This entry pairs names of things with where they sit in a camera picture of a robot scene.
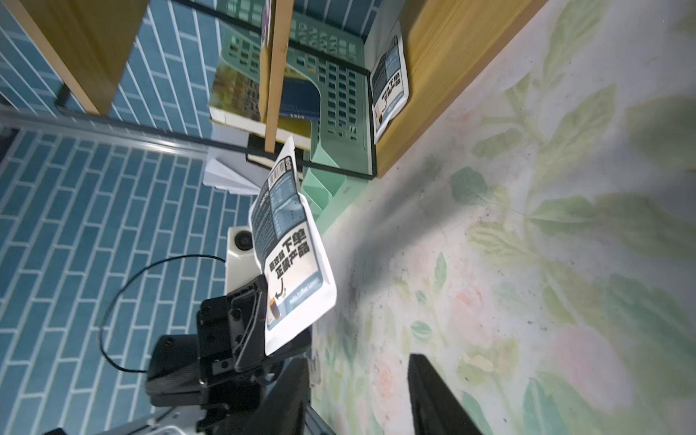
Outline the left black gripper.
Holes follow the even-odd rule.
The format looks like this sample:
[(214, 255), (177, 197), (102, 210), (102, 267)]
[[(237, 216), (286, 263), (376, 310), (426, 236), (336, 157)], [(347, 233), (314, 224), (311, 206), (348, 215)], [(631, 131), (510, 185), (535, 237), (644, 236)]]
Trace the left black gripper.
[(150, 359), (146, 393), (155, 407), (250, 411), (259, 406), (266, 374), (279, 376), (286, 360), (304, 353), (311, 332), (302, 331), (265, 354), (268, 284), (260, 275), (229, 295), (205, 300), (193, 335), (163, 335)]

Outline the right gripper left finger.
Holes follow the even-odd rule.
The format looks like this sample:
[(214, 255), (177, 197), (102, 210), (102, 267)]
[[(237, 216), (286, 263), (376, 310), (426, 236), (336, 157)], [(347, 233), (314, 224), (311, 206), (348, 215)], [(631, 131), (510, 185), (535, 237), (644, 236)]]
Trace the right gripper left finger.
[(306, 358), (291, 360), (264, 398), (253, 384), (239, 393), (249, 414), (239, 434), (303, 434), (309, 402), (310, 376)]

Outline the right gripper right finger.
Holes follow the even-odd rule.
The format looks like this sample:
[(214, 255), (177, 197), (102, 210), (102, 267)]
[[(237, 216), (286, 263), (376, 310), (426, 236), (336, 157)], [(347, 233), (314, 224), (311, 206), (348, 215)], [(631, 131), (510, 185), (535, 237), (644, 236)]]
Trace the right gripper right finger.
[(407, 377), (415, 434), (482, 435), (425, 355), (410, 354)]

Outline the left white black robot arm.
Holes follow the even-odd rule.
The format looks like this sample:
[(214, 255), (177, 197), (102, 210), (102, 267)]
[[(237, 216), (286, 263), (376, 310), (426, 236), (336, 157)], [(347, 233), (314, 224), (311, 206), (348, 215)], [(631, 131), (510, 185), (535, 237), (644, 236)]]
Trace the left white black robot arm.
[(268, 284), (260, 275), (204, 301), (192, 335), (163, 335), (145, 390), (158, 413), (115, 434), (303, 434), (310, 330), (266, 355)]

